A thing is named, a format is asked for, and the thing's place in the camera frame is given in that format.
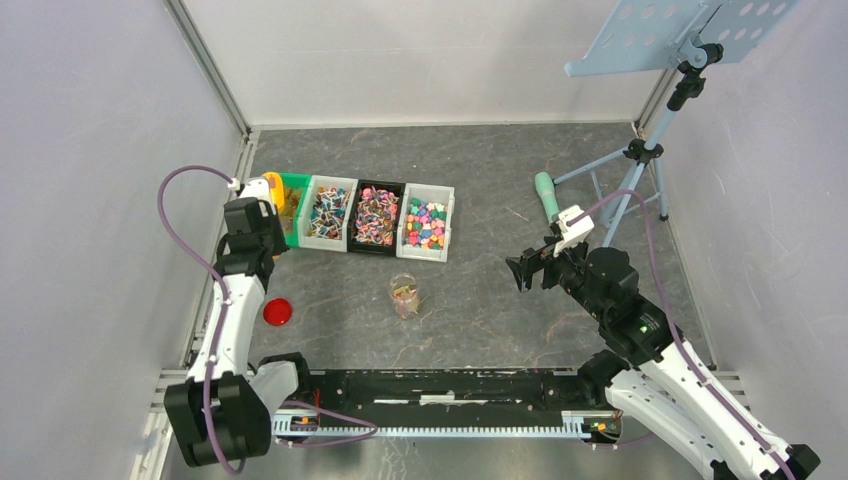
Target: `white bin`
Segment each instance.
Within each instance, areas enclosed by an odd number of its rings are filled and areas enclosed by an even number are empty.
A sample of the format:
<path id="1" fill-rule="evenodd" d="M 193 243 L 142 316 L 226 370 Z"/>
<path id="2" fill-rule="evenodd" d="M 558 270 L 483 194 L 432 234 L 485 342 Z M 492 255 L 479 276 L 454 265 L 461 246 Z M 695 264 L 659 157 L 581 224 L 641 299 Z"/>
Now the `white bin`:
<path id="1" fill-rule="evenodd" d="M 406 233 L 406 216 L 409 214 L 409 202 L 417 198 L 424 203 L 441 203 L 445 206 L 445 248 L 435 250 L 430 248 L 414 247 L 404 244 L 404 233 Z M 448 261 L 448 246 L 451 239 L 450 222 L 453 219 L 453 187 L 442 187 L 438 185 L 421 185 L 419 183 L 407 183 L 403 195 L 402 212 L 403 217 L 398 222 L 397 232 L 397 256 L 398 258 L 412 258 L 416 260 L 431 260 L 434 262 Z"/>
<path id="2" fill-rule="evenodd" d="M 309 180 L 309 187 L 301 199 L 306 202 L 300 209 L 300 217 L 297 219 L 297 241 L 300 248 L 313 248 L 316 250 L 331 250 L 334 252 L 347 251 L 347 224 L 350 221 L 351 212 L 353 211 L 353 197 L 356 196 L 356 184 L 358 180 L 353 178 L 341 177 L 322 177 L 313 175 Z M 312 220 L 312 211 L 315 208 L 315 196 L 318 194 L 318 189 L 344 188 L 348 194 L 347 204 L 345 206 L 345 217 L 342 222 L 341 236 L 338 239 L 316 238 L 309 236 L 309 227 Z"/>

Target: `white wall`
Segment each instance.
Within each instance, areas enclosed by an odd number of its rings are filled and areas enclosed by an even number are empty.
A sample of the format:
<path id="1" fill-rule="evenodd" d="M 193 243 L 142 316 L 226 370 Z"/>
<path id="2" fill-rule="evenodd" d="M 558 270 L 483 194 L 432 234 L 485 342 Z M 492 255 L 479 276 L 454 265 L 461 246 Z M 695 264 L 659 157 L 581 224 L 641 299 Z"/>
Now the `white wall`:
<path id="1" fill-rule="evenodd" d="M 845 478 L 848 3 L 805 0 L 710 67 L 663 141 L 671 218 L 716 355 L 754 412 Z"/>
<path id="2" fill-rule="evenodd" d="M 157 1 L 0 15 L 0 477 L 127 478 L 204 273 L 156 214 L 170 170 L 233 170 L 239 135 Z M 211 253 L 223 182 L 168 209 Z"/>
<path id="3" fill-rule="evenodd" d="M 568 78 L 616 0 L 187 0 L 254 125 L 633 120 L 657 74 Z"/>

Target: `red lid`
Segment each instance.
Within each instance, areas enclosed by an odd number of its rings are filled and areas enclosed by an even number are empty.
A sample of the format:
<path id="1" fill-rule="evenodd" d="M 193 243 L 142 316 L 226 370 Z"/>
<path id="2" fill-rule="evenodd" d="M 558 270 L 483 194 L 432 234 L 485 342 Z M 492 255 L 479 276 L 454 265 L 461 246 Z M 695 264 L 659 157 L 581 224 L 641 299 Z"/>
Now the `red lid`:
<path id="1" fill-rule="evenodd" d="M 262 317 L 269 325 L 284 325 L 291 318 L 291 304 L 285 298 L 275 298 L 265 305 Z"/>

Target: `tripod leg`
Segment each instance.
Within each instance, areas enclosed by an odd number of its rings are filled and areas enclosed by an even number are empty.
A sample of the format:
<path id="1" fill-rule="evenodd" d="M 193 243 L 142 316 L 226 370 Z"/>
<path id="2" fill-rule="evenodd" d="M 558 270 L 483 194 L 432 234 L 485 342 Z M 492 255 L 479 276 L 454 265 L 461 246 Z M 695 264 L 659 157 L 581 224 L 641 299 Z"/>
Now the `tripod leg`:
<path id="1" fill-rule="evenodd" d="M 576 170 L 572 170 L 572 171 L 566 173 L 565 175 L 562 175 L 560 177 L 555 178 L 554 179 L 554 185 L 559 185 L 560 183 L 568 180 L 569 178 L 576 177 L 577 175 L 580 175 L 581 173 L 584 173 L 584 172 L 588 172 L 589 170 L 594 170 L 594 169 L 600 167 L 601 165 L 603 165 L 603 164 L 605 164 L 605 163 L 607 163 L 611 160 L 615 160 L 616 158 L 622 157 L 622 156 L 624 156 L 624 150 L 623 149 L 616 150 L 616 151 L 610 153 L 609 155 L 607 155 L 606 157 L 599 158 L 592 163 L 587 163 L 586 165 L 583 165 L 582 167 L 580 167 Z"/>
<path id="2" fill-rule="evenodd" d="M 627 174 L 624 176 L 624 178 L 621 180 L 621 184 L 618 186 L 619 190 L 621 190 L 622 188 L 628 188 L 627 186 L 630 185 L 630 179 L 633 178 L 633 173 L 636 172 L 637 165 L 638 164 L 636 164 L 635 162 L 630 165 L 630 170 L 627 171 Z M 616 210 L 618 210 L 618 205 L 623 201 L 623 198 L 624 197 L 614 198 L 603 208 L 603 210 L 601 211 L 601 225 L 604 225 L 609 228 L 610 221 L 612 220 L 612 217 L 615 214 Z"/>
<path id="3" fill-rule="evenodd" d="M 633 175 L 630 178 L 630 183 L 624 187 L 629 190 L 635 190 L 636 185 L 639 184 L 639 177 L 642 176 L 642 172 L 645 171 L 645 164 L 639 163 L 634 164 L 637 165 L 636 171 L 633 172 Z M 618 228 L 618 224 L 621 223 L 621 217 L 624 216 L 624 211 L 627 210 L 627 204 L 630 202 L 630 195 L 623 195 L 621 197 L 621 203 L 618 204 L 618 209 L 615 211 L 615 217 L 612 219 L 612 224 L 607 231 L 607 236 L 604 237 L 604 243 L 602 246 L 609 247 L 610 243 L 612 243 L 612 237 L 615 236 L 615 230 Z"/>
<path id="4" fill-rule="evenodd" d="M 668 220 L 668 200 L 665 197 L 665 177 L 663 177 L 662 159 L 654 160 L 654 176 L 657 178 L 657 194 L 660 200 L 660 220 Z"/>

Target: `clear plastic cup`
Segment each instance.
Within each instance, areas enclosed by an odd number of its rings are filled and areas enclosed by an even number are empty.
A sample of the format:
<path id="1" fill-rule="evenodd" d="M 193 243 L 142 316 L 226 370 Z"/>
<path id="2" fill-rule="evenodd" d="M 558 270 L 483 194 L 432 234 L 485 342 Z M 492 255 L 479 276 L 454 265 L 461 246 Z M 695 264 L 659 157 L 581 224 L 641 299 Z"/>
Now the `clear plastic cup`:
<path id="1" fill-rule="evenodd" d="M 389 296 L 395 302 L 395 311 L 401 318 L 418 313 L 421 299 L 418 296 L 418 282 L 408 273 L 400 273 L 389 282 Z"/>

